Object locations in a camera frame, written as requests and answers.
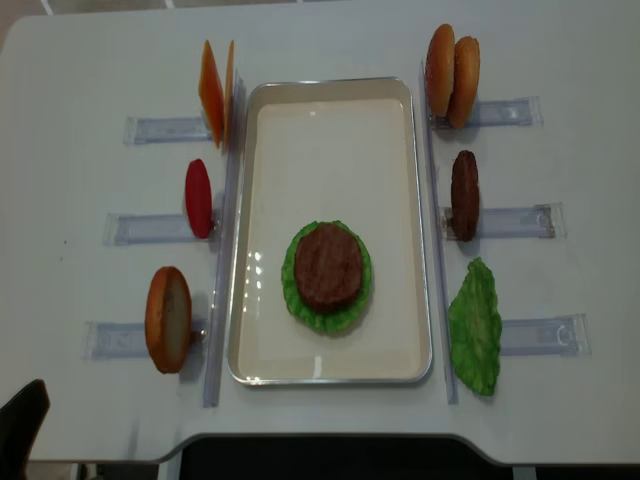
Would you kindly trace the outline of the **green lettuce leaf on tray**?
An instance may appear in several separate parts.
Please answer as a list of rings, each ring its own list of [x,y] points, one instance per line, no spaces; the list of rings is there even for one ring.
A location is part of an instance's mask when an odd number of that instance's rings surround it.
[[[336,223],[338,226],[353,234],[363,255],[363,284],[358,296],[350,305],[327,314],[313,311],[302,301],[295,285],[293,272],[294,254],[299,240],[322,222]],[[363,316],[366,315],[369,307],[370,297],[373,291],[373,266],[371,256],[361,238],[344,222],[340,220],[313,221],[299,230],[287,247],[281,267],[281,283],[286,308],[296,320],[322,335],[342,335],[352,329]]]

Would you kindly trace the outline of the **bun half right front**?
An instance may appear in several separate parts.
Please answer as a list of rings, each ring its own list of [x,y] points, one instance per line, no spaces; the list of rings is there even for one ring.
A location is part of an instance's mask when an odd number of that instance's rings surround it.
[[[463,128],[473,110],[480,76],[479,42],[462,37],[455,45],[454,86],[447,119],[454,128]]]

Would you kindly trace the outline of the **clear lettuce holder track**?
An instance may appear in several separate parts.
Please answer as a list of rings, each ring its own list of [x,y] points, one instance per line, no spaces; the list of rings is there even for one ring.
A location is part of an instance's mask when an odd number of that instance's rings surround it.
[[[503,321],[502,356],[590,354],[585,314]]]

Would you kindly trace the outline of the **clear patty holder track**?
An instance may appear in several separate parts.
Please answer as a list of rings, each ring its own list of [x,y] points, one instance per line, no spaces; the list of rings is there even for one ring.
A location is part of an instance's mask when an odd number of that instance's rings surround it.
[[[562,239],[567,235],[561,202],[532,207],[481,209],[475,238]]]

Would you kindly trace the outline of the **red tomato slice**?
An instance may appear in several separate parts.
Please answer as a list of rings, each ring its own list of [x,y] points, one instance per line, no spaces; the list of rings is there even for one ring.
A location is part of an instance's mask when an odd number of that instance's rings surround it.
[[[196,238],[209,237],[213,226],[213,200],[206,166],[201,159],[189,163],[185,179],[185,207]]]

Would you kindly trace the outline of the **sesame bun top rear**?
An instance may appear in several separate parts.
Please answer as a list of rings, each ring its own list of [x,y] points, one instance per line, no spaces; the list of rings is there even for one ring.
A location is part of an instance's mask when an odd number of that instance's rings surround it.
[[[434,32],[426,55],[425,81],[430,110],[437,117],[447,113],[454,86],[455,36],[450,24]]]

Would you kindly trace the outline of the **clear left bun holder track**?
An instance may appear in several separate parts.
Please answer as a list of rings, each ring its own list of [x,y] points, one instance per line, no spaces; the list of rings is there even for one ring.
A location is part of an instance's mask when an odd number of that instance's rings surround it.
[[[149,357],[143,323],[86,323],[83,333],[83,359],[102,361]]]

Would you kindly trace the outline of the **clear right bun holder track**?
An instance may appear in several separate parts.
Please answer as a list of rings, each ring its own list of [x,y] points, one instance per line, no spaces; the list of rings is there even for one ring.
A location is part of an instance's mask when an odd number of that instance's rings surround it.
[[[528,96],[512,100],[476,100],[463,128],[543,125],[540,98]]]

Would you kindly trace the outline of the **clear long rail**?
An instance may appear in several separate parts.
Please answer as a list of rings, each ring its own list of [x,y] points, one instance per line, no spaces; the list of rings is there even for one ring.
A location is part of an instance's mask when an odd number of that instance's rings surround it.
[[[216,284],[213,305],[210,309],[207,360],[203,390],[203,407],[214,408],[219,404],[222,366],[224,357],[225,326],[229,313],[229,295],[235,267],[234,235],[236,230],[237,198],[241,184],[244,130],[246,125],[246,86],[242,77],[235,74],[234,101],[232,107],[231,138],[226,156],[226,174],[221,219],[219,221],[219,250],[217,256]]]
[[[419,80],[421,82],[421,121],[424,137],[425,163],[427,171],[427,183],[430,197],[430,218],[431,231],[433,237],[433,255],[435,264],[435,281],[436,290],[438,292],[440,332],[443,355],[443,369],[446,385],[447,403],[449,405],[457,405],[459,402],[458,385],[450,353],[450,332],[448,323],[448,291],[447,291],[447,271],[444,258],[443,237],[441,229],[440,207],[438,200],[438,180],[437,168],[434,161],[433,153],[433,135],[431,126],[431,110],[426,93],[426,59],[421,60]]]

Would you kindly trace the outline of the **clear right long rail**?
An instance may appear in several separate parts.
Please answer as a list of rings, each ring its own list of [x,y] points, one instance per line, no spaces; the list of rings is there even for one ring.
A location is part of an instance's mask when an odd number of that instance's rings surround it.
[[[436,290],[438,292],[440,332],[443,355],[443,369],[446,385],[447,403],[449,405],[457,405],[459,402],[458,385],[450,353],[450,332],[448,323],[448,291],[447,291],[447,271],[444,258],[443,237],[441,229],[440,207],[438,200],[438,180],[437,168],[434,161],[433,153],[433,135],[431,126],[431,110],[426,93],[426,59],[421,60],[419,80],[421,82],[421,121],[424,137],[425,163],[427,171],[427,183],[430,197],[430,218],[431,231],[433,237],[433,255],[435,264],[435,281]]]

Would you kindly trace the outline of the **cream metal tray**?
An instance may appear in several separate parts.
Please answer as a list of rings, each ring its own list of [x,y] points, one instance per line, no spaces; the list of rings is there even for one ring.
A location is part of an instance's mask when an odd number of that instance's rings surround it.
[[[241,384],[402,384],[432,363],[414,121],[401,80],[270,83],[250,95],[234,212],[228,363]],[[339,221],[372,279],[339,332],[289,312],[296,235]]]

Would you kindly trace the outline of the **clear tomato holder track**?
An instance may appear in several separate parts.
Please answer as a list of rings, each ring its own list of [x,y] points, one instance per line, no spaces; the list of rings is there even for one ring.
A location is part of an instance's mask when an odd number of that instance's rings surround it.
[[[165,243],[193,243],[212,241],[219,222],[212,217],[212,228],[206,238],[198,238],[182,214],[106,216],[102,242],[104,245],[124,246]]]

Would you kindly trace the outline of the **orange cheese slice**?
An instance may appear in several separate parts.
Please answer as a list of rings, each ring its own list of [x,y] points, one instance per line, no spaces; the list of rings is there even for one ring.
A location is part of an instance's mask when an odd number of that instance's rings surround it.
[[[204,43],[201,56],[198,94],[214,144],[219,148],[224,137],[224,94],[208,40]]]
[[[230,42],[225,83],[224,98],[224,149],[230,148],[231,122],[232,122],[232,100],[233,100],[233,75],[234,75],[234,41]]]

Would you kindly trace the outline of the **standing green lettuce leaf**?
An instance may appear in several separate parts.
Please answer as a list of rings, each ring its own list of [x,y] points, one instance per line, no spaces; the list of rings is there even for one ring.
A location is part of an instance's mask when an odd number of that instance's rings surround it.
[[[493,396],[500,373],[502,318],[495,278],[481,257],[467,274],[448,308],[454,372],[479,396]]]

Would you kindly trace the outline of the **clear bun holder track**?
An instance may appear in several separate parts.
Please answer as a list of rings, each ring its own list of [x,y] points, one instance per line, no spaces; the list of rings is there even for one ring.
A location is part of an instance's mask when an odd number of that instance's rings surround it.
[[[86,323],[83,333],[83,359],[102,361],[149,357],[143,323]]]
[[[512,100],[476,100],[463,128],[543,125],[540,98],[528,96]]]

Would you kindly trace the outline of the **orange cheese slice front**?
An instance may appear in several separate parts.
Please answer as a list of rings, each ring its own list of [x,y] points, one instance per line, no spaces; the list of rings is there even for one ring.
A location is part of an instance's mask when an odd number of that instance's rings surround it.
[[[225,83],[224,98],[224,149],[230,148],[231,122],[232,122],[232,100],[233,100],[233,75],[234,75],[234,41],[230,42]]]

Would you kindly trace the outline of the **orange cheese slice rear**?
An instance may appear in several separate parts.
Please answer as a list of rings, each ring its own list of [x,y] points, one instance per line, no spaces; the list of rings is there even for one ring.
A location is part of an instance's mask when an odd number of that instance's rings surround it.
[[[201,56],[198,94],[214,144],[219,148],[224,137],[224,94],[208,40],[204,43]]]

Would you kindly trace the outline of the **clear cheese holder track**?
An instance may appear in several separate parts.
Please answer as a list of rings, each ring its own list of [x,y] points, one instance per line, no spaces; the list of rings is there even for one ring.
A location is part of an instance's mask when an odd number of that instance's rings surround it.
[[[209,140],[212,140],[212,134],[201,117],[128,117],[123,135],[123,143],[127,146]]]

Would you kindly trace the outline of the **brown meat patty on tray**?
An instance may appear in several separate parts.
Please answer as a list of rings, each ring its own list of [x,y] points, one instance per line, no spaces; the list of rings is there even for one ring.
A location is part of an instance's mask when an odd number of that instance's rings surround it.
[[[294,280],[302,301],[327,314],[350,305],[363,284],[363,255],[355,236],[336,223],[319,223],[298,242]]]

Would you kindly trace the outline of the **clear left long rail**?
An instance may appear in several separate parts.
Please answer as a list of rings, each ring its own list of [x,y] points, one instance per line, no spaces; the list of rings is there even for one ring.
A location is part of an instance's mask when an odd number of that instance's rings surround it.
[[[203,407],[214,408],[219,404],[222,366],[224,357],[225,326],[229,313],[229,295],[235,267],[234,235],[236,230],[237,198],[241,184],[244,130],[246,125],[246,86],[242,77],[235,74],[234,101],[232,107],[231,138],[226,156],[226,174],[221,219],[219,221],[219,250],[217,256],[216,284],[213,305],[210,309],[207,360],[203,390]]]

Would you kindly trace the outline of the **standing brown meat patty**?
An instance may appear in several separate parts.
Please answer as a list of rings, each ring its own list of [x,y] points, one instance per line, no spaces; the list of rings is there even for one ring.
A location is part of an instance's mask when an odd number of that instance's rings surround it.
[[[471,241],[479,221],[480,194],[474,154],[460,151],[452,168],[451,227],[459,241]]]

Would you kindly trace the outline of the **bun half left rack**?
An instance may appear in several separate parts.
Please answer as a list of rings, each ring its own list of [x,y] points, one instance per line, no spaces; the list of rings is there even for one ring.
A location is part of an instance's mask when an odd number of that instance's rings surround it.
[[[154,274],[146,301],[145,341],[162,374],[178,373],[191,343],[192,300],[184,275],[173,266]]]

